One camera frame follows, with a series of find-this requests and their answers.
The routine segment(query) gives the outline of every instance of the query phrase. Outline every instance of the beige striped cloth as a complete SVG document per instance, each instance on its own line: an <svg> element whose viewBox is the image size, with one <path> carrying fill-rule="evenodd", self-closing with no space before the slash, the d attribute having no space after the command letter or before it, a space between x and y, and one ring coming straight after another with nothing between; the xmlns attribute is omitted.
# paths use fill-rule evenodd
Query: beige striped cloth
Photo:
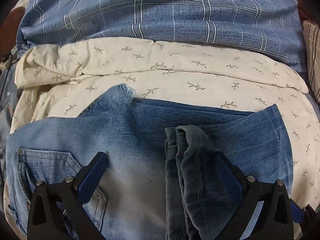
<svg viewBox="0 0 320 240"><path fill-rule="evenodd" d="M320 37L318 25L304 21L303 36L307 49L308 79L313 94L320 103Z"/></svg>

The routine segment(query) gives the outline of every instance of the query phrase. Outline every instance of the cream sheet with leaf print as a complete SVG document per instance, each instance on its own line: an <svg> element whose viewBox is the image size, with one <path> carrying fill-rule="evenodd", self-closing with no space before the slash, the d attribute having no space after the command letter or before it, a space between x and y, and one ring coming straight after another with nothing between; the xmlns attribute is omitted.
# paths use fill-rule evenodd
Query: cream sheet with leaf print
<svg viewBox="0 0 320 240"><path fill-rule="evenodd" d="M262 54L134 38L98 38L30 49L16 67L24 88L12 129L47 116L76 117L108 88L127 83L136 97L260 111L277 104L294 158L291 198L299 206L320 200L320 125L302 78Z"/></svg>

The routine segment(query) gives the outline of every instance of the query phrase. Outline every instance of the back pocket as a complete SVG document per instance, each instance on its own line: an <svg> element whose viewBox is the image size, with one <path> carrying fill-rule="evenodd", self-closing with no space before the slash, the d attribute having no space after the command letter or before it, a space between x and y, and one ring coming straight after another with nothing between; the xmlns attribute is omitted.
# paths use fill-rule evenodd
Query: back pocket
<svg viewBox="0 0 320 240"><path fill-rule="evenodd" d="M36 180L42 179L47 184L60 183L67 176L75 176L81 168L77 160L68 152L30 149L18 151L19 182L28 202L31 201ZM101 229L106 205L107 198L99 188L95 190L89 203L83 205L98 230Z"/></svg>

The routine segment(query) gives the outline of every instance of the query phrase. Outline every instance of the metal screw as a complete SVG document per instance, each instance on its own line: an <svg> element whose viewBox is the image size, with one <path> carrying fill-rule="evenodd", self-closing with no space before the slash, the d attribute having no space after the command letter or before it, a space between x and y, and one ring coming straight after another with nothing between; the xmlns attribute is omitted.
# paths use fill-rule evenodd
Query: metal screw
<svg viewBox="0 0 320 240"><path fill-rule="evenodd" d="M277 184L278 184L279 186L283 186L283 185L284 185L284 182L283 182L282 180L280 180L280 179L277 179Z"/></svg>
<svg viewBox="0 0 320 240"><path fill-rule="evenodd" d="M65 181L66 183L70 183L70 182L73 181L73 177L72 177L72 176L68 176L68 177L66 177L66 178L64 179L64 181Z"/></svg>
<svg viewBox="0 0 320 240"><path fill-rule="evenodd" d="M43 180L42 180L42 179L38 179L38 180L36 181L36 185L37 185L37 186L41 186L42 183L43 183Z"/></svg>
<svg viewBox="0 0 320 240"><path fill-rule="evenodd" d="M249 175L249 176L247 177L247 180L250 181L250 182L255 182L255 181L256 181L256 178L255 178L254 176L252 176L252 175Z"/></svg>

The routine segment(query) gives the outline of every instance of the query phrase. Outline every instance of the jeans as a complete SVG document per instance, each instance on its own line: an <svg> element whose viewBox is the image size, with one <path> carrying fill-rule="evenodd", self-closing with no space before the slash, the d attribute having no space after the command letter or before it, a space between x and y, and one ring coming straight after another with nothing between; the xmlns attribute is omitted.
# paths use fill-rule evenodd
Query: jeans
<svg viewBox="0 0 320 240"><path fill-rule="evenodd" d="M175 144L175 128L180 125L200 127L213 145L210 151L222 151L244 174L260 181L282 179L290 192L292 151L276 105L251 113L133 96L126 85L117 85L79 117L49 117L9 136L9 208L24 234L36 180L61 182L66 176L76 175L98 151L104 151L109 155L109 167L90 202L84 205L92 222L106 239L164 239L169 228L167 214L176 212L167 203L165 141L167 146ZM210 159L206 152L203 155L203 160ZM215 180L210 167L199 172L203 185ZM221 185L213 185L218 186L206 192L208 195L193 195L203 203L205 220L212 229L210 239L217 236L236 209ZM180 198L176 192L169 196ZM250 234L253 225L249 224L244 236Z"/></svg>

